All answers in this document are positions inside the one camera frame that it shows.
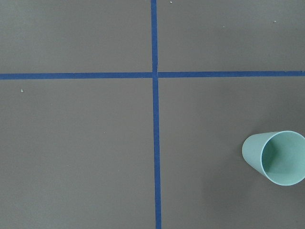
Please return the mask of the green cup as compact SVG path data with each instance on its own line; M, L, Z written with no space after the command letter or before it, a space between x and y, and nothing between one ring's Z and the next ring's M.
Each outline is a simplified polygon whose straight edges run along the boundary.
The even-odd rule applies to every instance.
M291 186L305 178L305 138L297 132L252 135L243 143L242 156L277 185Z

